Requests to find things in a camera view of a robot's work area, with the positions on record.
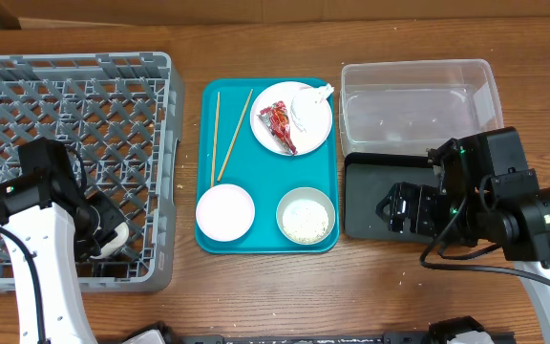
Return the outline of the white paper cup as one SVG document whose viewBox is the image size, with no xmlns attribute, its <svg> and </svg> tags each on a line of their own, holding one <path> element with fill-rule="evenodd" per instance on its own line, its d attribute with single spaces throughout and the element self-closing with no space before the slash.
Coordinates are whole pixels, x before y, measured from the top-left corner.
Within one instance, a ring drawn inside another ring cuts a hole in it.
<svg viewBox="0 0 550 344">
<path fill-rule="evenodd" d="M 116 237 L 105 244 L 97 256 L 92 256 L 92 259 L 106 259 L 113 255 L 119 248 L 123 247 L 129 238 L 129 227 L 123 222 L 115 228 Z"/>
</svg>

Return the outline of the white napkin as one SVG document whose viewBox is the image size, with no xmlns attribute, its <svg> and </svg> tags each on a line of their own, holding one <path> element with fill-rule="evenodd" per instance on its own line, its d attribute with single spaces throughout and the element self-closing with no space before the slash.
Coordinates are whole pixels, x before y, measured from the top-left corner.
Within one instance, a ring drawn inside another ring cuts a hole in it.
<svg viewBox="0 0 550 344">
<path fill-rule="evenodd" d="M 293 122 L 301 132 L 305 132 L 320 112 L 321 103 L 334 92 L 331 84 L 317 88 L 300 90 L 292 99 L 291 115 Z"/>
</svg>

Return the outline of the red snack wrapper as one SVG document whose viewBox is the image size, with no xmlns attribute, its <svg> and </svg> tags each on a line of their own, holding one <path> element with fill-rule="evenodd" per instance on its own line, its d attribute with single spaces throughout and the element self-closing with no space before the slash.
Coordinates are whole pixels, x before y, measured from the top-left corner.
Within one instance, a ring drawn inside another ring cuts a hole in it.
<svg viewBox="0 0 550 344">
<path fill-rule="evenodd" d="M 288 155 L 297 154 L 296 146 L 291 139 L 286 105 L 282 101 L 277 101 L 261 110 L 258 118 Z"/>
</svg>

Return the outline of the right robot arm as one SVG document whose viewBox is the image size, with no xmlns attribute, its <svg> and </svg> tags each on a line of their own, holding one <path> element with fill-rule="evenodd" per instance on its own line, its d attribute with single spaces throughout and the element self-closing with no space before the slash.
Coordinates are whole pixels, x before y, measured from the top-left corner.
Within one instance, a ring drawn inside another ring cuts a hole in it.
<svg viewBox="0 0 550 344">
<path fill-rule="evenodd" d="M 521 279 L 550 343 L 550 187 L 539 186 L 518 131 L 450 139 L 427 160 L 438 184 L 395 183 L 376 214 L 393 232 L 431 238 L 426 269 Z"/>
</svg>

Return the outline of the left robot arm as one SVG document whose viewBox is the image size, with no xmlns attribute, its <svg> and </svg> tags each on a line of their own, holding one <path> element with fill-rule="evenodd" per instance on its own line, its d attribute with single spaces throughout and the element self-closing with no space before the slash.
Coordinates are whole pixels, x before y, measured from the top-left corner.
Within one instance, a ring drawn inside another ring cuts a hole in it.
<svg viewBox="0 0 550 344">
<path fill-rule="evenodd" d="M 8 250 L 23 343 L 93 343 L 76 265 L 112 255 L 130 229 L 103 192 L 85 195 L 74 150 L 37 139 L 18 149 L 20 177 L 0 183 L 0 233 Z"/>
</svg>

